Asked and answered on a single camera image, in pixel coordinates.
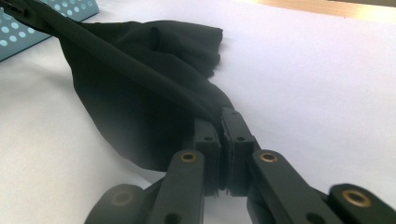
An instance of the black plastic part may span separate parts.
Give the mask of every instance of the black plastic part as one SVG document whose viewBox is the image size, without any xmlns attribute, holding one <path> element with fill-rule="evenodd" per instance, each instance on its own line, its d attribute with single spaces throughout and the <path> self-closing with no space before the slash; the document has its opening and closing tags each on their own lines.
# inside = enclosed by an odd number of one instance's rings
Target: black plastic part
<svg viewBox="0 0 396 224">
<path fill-rule="evenodd" d="M 108 190 L 91 210 L 86 224 L 142 223 L 145 201 L 141 188 L 132 185 L 118 185 Z"/>
<path fill-rule="evenodd" d="M 39 4 L 43 5 L 43 7 L 49 7 L 37 0 L 0 0 L 0 6 L 15 20 L 32 27 L 37 31 L 54 35 L 52 27 L 41 19 L 40 15 L 31 8 L 30 4 Z"/>
<path fill-rule="evenodd" d="M 247 211 L 253 224 L 276 224 L 257 186 L 252 184 L 247 195 Z"/>
<path fill-rule="evenodd" d="M 204 206 L 204 156 L 176 153 L 166 173 L 148 224 L 201 224 Z"/>
<path fill-rule="evenodd" d="M 10 3 L 9 0 L 0 0 L 0 7 L 2 7 L 4 9 L 4 11 L 8 14 L 8 15 L 21 15 L 24 16 L 25 15 L 25 9 L 15 5 L 13 3 Z"/>
<path fill-rule="evenodd" d="M 395 224 L 396 212 L 370 191 L 343 184 L 330 189 L 328 205 L 345 223 Z"/>
<path fill-rule="evenodd" d="M 342 223 L 279 153 L 254 152 L 250 170 L 276 223 Z"/>
<path fill-rule="evenodd" d="M 220 143 L 212 123 L 195 118 L 193 148 L 205 157 L 205 196 L 219 195 Z"/>
<path fill-rule="evenodd" d="M 222 125 L 226 145 L 228 180 L 227 187 L 233 196 L 247 196 L 251 176 L 247 160 L 256 146 L 256 139 L 251 134 L 241 114 L 229 108 L 223 108 Z"/>
</svg>

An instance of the screw hole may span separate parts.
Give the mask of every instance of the screw hole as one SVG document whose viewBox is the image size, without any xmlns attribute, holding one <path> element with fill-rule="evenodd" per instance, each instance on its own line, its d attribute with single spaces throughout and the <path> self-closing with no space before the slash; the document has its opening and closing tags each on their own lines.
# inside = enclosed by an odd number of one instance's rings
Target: screw hole
<svg viewBox="0 0 396 224">
<path fill-rule="evenodd" d="M 276 162 L 277 161 L 277 156 L 272 153 L 269 153 L 269 152 L 262 153 L 260 155 L 260 158 L 262 159 L 262 161 L 266 161 L 266 162 Z"/>
<path fill-rule="evenodd" d="M 115 206 L 125 206 L 132 201 L 134 194 L 129 190 L 122 190 L 111 197 L 111 203 Z"/>
<path fill-rule="evenodd" d="M 181 221 L 181 216 L 176 213 L 169 213 L 165 217 L 165 224 L 178 224 Z"/>
<path fill-rule="evenodd" d="M 306 219 L 312 223 L 312 224 L 325 224 L 326 221 L 323 219 L 323 217 L 314 214 L 314 213 L 308 213 L 306 215 Z"/>
<path fill-rule="evenodd" d="M 192 162 L 197 159 L 197 156 L 192 152 L 186 152 L 186 153 L 183 153 L 183 155 L 181 155 L 180 158 L 184 162 Z"/>
<path fill-rule="evenodd" d="M 358 207 L 370 207 L 371 200 L 362 192 L 354 189 L 346 189 L 343 191 L 343 197 L 349 202 Z"/>
</svg>

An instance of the black plastic bracket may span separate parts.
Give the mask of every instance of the black plastic bracket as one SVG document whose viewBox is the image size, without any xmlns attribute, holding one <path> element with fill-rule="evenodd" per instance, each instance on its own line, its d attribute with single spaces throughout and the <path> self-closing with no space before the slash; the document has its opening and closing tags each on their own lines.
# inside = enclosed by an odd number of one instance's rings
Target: black plastic bracket
<svg viewBox="0 0 396 224">
<path fill-rule="evenodd" d="M 247 196 L 251 180 L 247 160 L 255 150 L 256 139 L 241 114 L 235 110 L 223 108 L 222 126 L 226 142 L 228 191 L 233 196 Z"/>
<path fill-rule="evenodd" d="M 250 172 L 276 223 L 343 223 L 279 153 L 254 152 Z"/>
<path fill-rule="evenodd" d="M 193 149 L 205 156 L 205 196 L 219 195 L 220 142 L 213 124 L 195 118 Z"/>
<path fill-rule="evenodd" d="M 174 155 L 148 224 L 203 223 L 204 166 L 201 152 L 182 150 Z"/>
<path fill-rule="evenodd" d="M 396 213 L 367 189 L 343 184 L 330 189 L 328 205 L 345 223 L 394 224 Z"/>
<path fill-rule="evenodd" d="M 24 8 L 11 3 L 9 0 L 0 0 L 0 7 L 2 7 L 8 15 L 18 14 L 24 17 L 26 13 Z"/>
</svg>

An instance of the perforated metal panel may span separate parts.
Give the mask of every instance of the perforated metal panel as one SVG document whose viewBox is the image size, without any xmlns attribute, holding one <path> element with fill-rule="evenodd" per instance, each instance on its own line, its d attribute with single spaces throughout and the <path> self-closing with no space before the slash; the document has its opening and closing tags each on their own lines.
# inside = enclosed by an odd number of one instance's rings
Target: perforated metal panel
<svg viewBox="0 0 396 224">
<path fill-rule="evenodd" d="M 40 1 L 75 21 L 83 21 L 99 12 L 94 0 Z M 48 37 L 16 21 L 0 8 L 0 62 Z"/>
</svg>

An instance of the wooden surface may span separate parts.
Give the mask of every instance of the wooden surface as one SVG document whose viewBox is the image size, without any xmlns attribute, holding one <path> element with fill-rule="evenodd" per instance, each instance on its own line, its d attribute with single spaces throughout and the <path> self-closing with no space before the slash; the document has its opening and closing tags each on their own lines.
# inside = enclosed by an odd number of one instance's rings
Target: wooden surface
<svg viewBox="0 0 396 224">
<path fill-rule="evenodd" d="M 326 0 L 244 0 L 271 7 L 283 7 L 367 21 L 396 23 L 396 7 L 380 7 Z"/>
</svg>

